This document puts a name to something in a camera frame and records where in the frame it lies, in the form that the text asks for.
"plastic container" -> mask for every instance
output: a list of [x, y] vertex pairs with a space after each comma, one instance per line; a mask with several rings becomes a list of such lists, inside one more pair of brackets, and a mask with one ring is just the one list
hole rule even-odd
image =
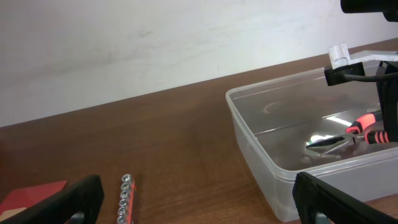
[[[377, 65], [368, 63], [366, 73]], [[303, 171], [363, 202], [398, 193], [397, 143], [361, 142], [336, 155], [306, 156], [307, 144], [343, 134], [379, 109], [374, 83], [327, 86], [319, 68], [232, 89], [226, 99], [239, 147], [279, 220], [299, 218], [292, 189]]]

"wooden tabletop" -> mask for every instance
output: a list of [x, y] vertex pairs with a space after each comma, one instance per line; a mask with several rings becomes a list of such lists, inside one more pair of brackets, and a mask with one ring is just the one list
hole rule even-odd
[[[398, 50], [398, 39], [350, 51], [364, 49]], [[236, 144], [225, 93], [328, 62], [321, 55], [1, 128], [0, 200], [15, 188], [99, 174], [97, 223], [115, 223], [120, 178], [130, 173], [140, 224], [280, 223]], [[396, 195], [368, 204], [398, 218]]]

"black cable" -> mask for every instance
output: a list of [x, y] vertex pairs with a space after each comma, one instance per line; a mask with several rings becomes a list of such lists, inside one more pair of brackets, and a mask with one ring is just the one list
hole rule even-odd
[[361, 76], [361, 75], [350, 75], [344, 74], [345, 79], [349, 81], [358, 81], [358, 82], [383, 82], [386, 80], [390, 80], [393, 78], [398, 78], [398, 72], [385, 74], [385, 75], [374, 75], [374, 76]]

